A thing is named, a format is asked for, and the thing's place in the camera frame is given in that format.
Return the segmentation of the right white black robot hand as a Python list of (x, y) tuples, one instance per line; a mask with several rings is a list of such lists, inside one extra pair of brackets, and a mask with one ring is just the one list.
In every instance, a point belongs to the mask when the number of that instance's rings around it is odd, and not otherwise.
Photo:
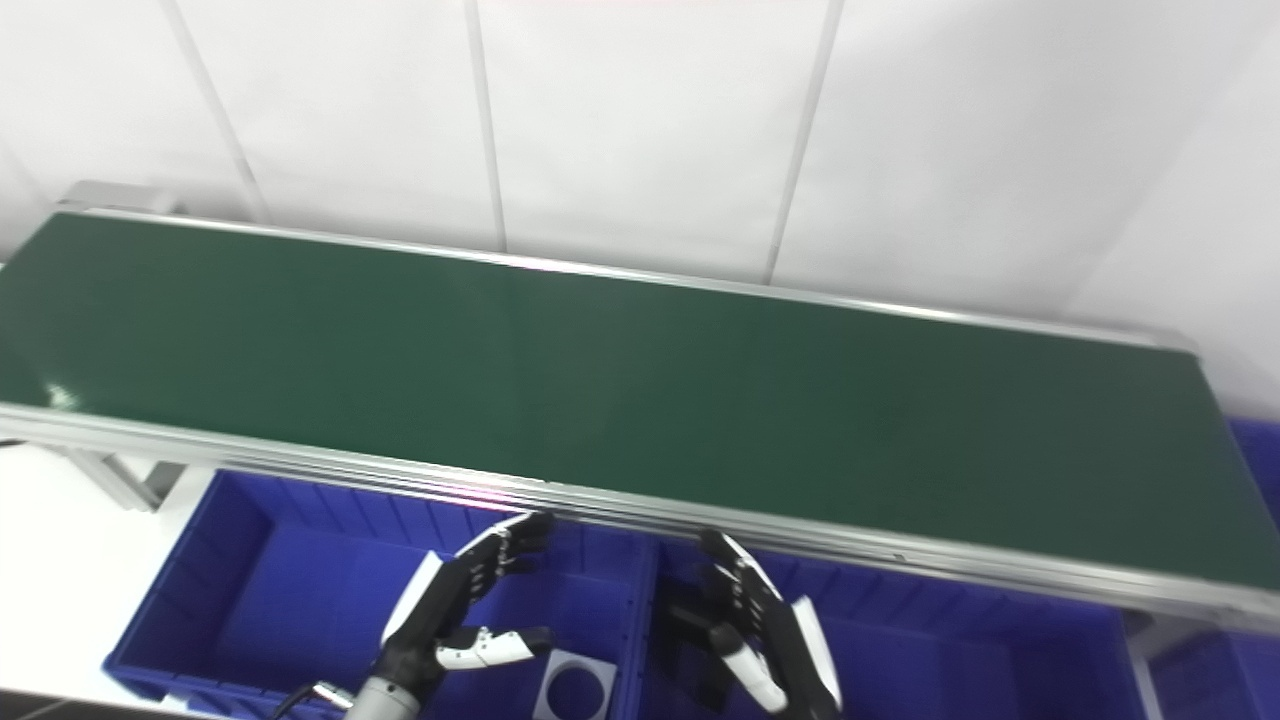
[(813, 601), (787, 601), (732, 536), (703, 528), (698, 546), (710, 610), (712, 653), (773, 719), (841, 719), (844, 697)]

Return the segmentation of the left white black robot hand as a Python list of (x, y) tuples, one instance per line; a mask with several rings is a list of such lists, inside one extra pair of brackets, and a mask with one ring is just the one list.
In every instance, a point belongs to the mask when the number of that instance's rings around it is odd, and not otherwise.
[(493, 632), (468, 626), (467, 612), (498, 580), (538, 568), (556, 519), (525, 512), (480, 532), (439, 564), (393, 632), (383, 641), (372, 679), (380, 688), (403, 691), (425, 707), (448, 673), (517, 664), (548, 653), (556, 634), (548, 626)]

